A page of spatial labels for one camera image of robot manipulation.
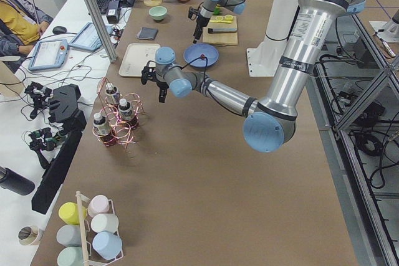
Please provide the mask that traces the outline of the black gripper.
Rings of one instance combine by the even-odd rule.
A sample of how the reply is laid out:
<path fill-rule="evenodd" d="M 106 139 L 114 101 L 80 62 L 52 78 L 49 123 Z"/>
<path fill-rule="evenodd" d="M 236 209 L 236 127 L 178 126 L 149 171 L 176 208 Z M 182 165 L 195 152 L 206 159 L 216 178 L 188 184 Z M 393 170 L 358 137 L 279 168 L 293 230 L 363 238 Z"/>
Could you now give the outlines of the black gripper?
<path fill-rule="evenodd" d="M 208 25 L 208 18 L 204 17 L 202 12 L 202 7 L 198 6 L 197 9 L 190 7 L 188 11 L 188 18 L 190 20 L 194 20 L 193 18 L 195 17 L 196 20 L 196 27 L 195 27 L 195 32 L 193 34 L 193 43 L 196 44 L 199 39 L 200 39 L 200 34 L 203 33 L 203 28 Z"/>
<path fill-rule="evenodd" d="M 150 67 L 151 62 L 155 63 L 154 60 L 149 60 L 146 63 L 146 66 L 144 66 L 144 68 L 142 70 L 141 83 L 143 85 L 146 85 L 148 81 L 155 82 L 160 90 L 159 96 L 158 96 L 158 101 L 160 103 L 164 103 L 166 100 L 168 85 L 166 82 L 158 79 L 158 77 L 156 76 L 156 67 Z"/>

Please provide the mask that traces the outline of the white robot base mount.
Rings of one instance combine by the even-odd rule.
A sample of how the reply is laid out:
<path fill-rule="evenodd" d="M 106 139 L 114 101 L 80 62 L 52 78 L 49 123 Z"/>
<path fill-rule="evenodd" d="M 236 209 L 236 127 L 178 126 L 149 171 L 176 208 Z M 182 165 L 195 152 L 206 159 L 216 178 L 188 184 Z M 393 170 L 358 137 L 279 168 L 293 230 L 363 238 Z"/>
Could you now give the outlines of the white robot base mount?
<path fill-rule="evenodd" d="M 298 0 L 273 0 L 265 38 L 256 48 L 247 50 L 251 77 L 274 76 L 294 23 Z"/>

